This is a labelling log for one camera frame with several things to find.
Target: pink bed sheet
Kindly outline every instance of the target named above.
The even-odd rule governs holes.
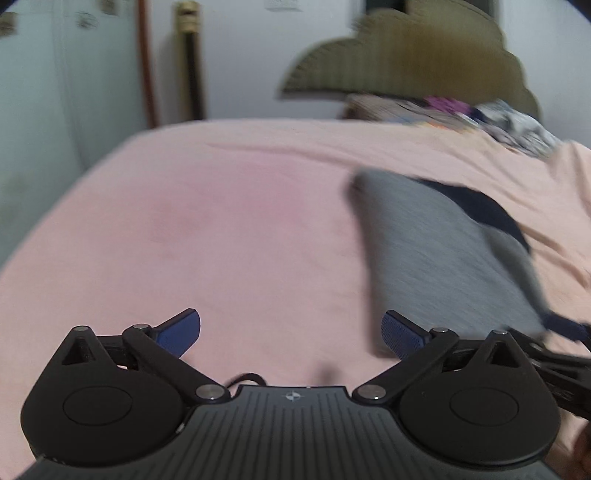
[[[74,325],[117,334],[195,307],[202,335],[184,359],[218,381],[253,371],[275,385],[352,388],[390,366],[369,344],[367,272],[345,197],[360,166],[490,195],[526,234],[551,306],[591,320],[591,151],[581,145],[544,163],[477,131],[361,122],[143,134],[79,181],[0,277],[0,478],[33,459],[20,408]],[[579,427],[565,418],[554,464]]]

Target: brown door frame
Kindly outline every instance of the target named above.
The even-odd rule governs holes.
[[[150,17],[148,15],[147,2],[148,0],[138,0],[138,47],[141,65],[142,87],[144,90],[144,106],[146,117],[148,119],[148,127],[156,128],[159,126],[159,122],[158,116],[156,114],[152,70],[150,68],[150,28],[148,26]]]

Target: blue strap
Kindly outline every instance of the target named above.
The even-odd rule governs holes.
[[[548,330],[552,330],[573,342],[584,342],[589,339],[589,332],[585,325],[554,312],[549,312],[542,319],[542,325]]]

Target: upholstered headboard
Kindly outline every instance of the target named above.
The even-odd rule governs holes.
[[[471,105],[501,98],[539,118],[519,60],[496,22],[462,0],[407,0],[407,13],[379,9],[354,38],[315,46],[290,71],[285,92],[429,95]]]

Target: pile of clothes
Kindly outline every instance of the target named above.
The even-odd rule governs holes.
[[[403,100],[353,94],[347,100],[345,118],[399,124],[428,123],[454,130],[479,128],[508,148],[531,157],[548,157],[560,143],[535,118],[518,112],[503,100],[476,106],[441,97]]]

